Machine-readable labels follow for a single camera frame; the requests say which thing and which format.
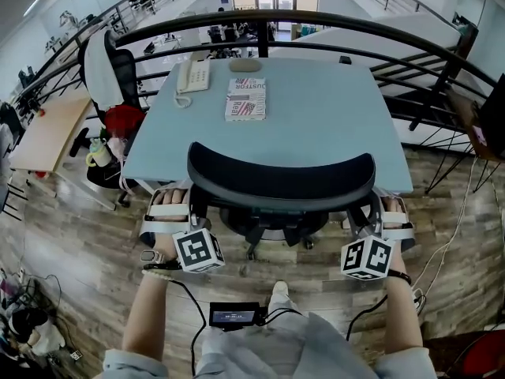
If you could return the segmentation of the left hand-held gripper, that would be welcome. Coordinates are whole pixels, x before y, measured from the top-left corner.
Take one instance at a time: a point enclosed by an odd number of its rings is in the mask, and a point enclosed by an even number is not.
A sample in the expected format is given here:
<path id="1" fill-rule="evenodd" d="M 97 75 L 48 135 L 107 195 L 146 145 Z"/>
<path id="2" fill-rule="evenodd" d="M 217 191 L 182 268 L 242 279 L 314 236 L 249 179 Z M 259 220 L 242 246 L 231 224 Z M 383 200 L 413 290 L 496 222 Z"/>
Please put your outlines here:
<path id="1" fill-rule="evenodd" d="M 189 202 L 152 205 L 155 195 L 168 189 L 188 190 Z M 160 187 L 153 193 L 140 228 L 140 240 L 148 246 L 140 254 L 145 270 L 202 273 L 224 266 L 224 256 L 217 238 L 210 232 L 210 222 L 192 210 L 190 194 L 189 187 Z M 186 221 L 154 220 L 154 216 L 184 214 Z"/>

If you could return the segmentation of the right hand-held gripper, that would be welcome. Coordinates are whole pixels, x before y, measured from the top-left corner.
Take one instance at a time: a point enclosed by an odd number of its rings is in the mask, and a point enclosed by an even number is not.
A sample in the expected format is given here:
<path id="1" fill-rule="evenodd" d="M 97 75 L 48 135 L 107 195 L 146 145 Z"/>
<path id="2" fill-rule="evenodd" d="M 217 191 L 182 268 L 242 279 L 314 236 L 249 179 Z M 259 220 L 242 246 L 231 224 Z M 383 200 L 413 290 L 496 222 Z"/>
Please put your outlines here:
<path id="1" fill-rule="evenodd" d="M 399 229 L 383 226 L 383 197 L 397 197 L 402 203 L 405 222 Z M 342 247 L 341 273 L 357 280 L 378 280 L 389 275 L 394 249 L 408 250 L 415 245 L 413 224 L 403 199 L 385 189 L 375 188 L 362 205 L 346 210 L 353 241 Z"/>

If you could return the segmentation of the person's right hand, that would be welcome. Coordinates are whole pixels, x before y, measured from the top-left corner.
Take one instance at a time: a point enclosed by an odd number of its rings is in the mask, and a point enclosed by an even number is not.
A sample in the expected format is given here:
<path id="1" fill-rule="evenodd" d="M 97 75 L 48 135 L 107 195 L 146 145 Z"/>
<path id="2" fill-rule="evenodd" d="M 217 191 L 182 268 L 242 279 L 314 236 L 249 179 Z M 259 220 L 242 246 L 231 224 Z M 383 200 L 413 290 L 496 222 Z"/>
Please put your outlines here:
<path id="1" fill-rule="evenodd" d="M 384 215 L 383 226 L 386 229 L 399 229 L 405 222 L 405 213 L 402 203 L 397 197 L 382 198 Z"/>

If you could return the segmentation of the person's left hand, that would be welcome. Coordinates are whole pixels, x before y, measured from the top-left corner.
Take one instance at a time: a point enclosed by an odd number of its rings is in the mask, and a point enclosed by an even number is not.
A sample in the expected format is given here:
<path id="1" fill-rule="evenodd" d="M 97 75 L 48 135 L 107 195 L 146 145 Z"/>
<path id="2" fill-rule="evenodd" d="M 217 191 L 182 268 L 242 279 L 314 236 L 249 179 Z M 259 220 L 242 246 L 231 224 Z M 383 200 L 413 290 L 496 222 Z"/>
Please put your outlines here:
<path id="1" fill-rule="evenodd" d="M 166 189 L 155 195 L 152 205 L 187 204 L 188 202 L 189 191 L 187 189 Z M 187 214 L 154 216 L 154 220 L 181 222 L 187 220 Z"/>

